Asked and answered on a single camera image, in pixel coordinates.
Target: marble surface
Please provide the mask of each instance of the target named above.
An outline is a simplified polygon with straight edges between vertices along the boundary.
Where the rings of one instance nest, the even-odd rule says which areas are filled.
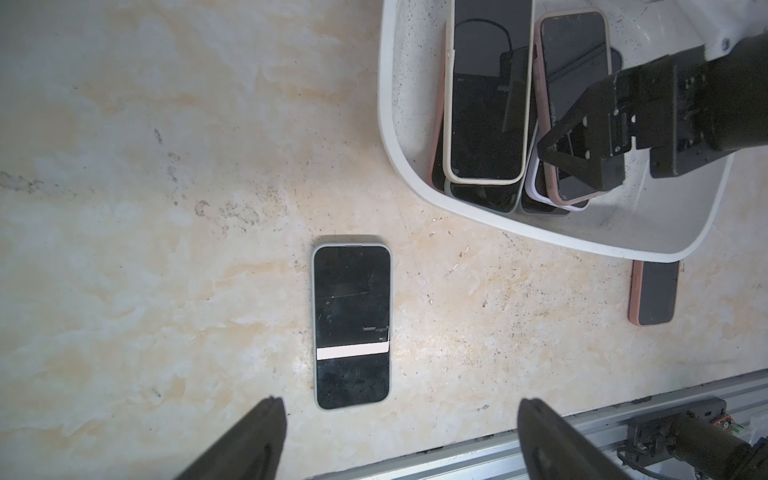
[[[677,315],[631,262],[446,214],[376,123],[379,2],[3,2],[0,471],[173,478],[282,396],[280,478],[768,367],[768,150],[738,155]],[[392,391],[313,400],[308,260],[392,248]]]

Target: white plastic bin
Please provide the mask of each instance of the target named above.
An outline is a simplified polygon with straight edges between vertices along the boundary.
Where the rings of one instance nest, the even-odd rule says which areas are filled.
[[[424,200],[454,214],[526,237],[613,257],[674,262],[703,240],[723,194],[733,155],[678,178],[654,179],[648,152],[625,156],[624,185],[567,217],[502,216],[432,189],[426,175],[435,121],[445,0],[384,0],[379,50],[379,128],[395,170]],[[545,12],[597,6],[608,18],[611,46],[632,67],[702,45],[671,0],[537,2]]]

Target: white tape strip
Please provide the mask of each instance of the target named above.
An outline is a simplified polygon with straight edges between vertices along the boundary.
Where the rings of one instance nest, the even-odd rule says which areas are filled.
[[[317,349],[317,359],[342,359],[346,356],[373,355],[374,353],[387,353],[388,351],[389,341],[359,343],[357,345],[326,346]]]

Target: black phone screen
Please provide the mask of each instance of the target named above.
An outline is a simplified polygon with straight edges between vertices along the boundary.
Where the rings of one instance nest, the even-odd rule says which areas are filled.
[[[316,397],[323,409],[389,394],[392,258],[378,245],[320,247],[313,258]]]
[[[455,0],[451,169],[511,180],[522,167],[531,2]]]
[[[541,22],[541,55],[549,96],[551,124],[565,115],[587,88],[611,72],[605,19],[599,12],[546,18]],[[566,134],[558,151],[583,156],[581,145]],[[563,200],[593,194],[595,189],[558,169],[558,190]]]
[[[658,325],[672,320],[679,270],[680,262],[643,263],[640,309],[637,315],[639,324]]]

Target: cable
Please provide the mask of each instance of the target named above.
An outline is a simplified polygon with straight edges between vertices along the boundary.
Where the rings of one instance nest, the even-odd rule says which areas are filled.
[[[627,457],[623,456],[621,453],[626,452],[627,447],[619,447],[616,449],[616,456],[621,460],[627,467],[632,468],[633,470],[637,470],[638,472],[642,473],[643,475],[646,475],[651,478],[656,478],[657,480],[678,480],[675,477],[668,477],[666,475],[662,475],[661,473],[652,472],[651,470],[648,470],[647,468],[643,468],[640,465],[638,465],[635,462],[632,462]]]
[[[469,22],[481,22],[481,23],[487,23],[490,25],[493,25],[495,27],[499,27],[501,30],[504,31],[504,35],[507,35],[507,45],[509,45],[509,51],[512,51],[512,37],[509,36],[509,30],[504,28],[504,25],[500,23],[496,23],[493,20],[488,20],[487,18],[467,18],[466,20],[462,20],[459,23],[456,24],[456,26],[453,28],[455,31],[460,25],[464,25],[465,23]]]

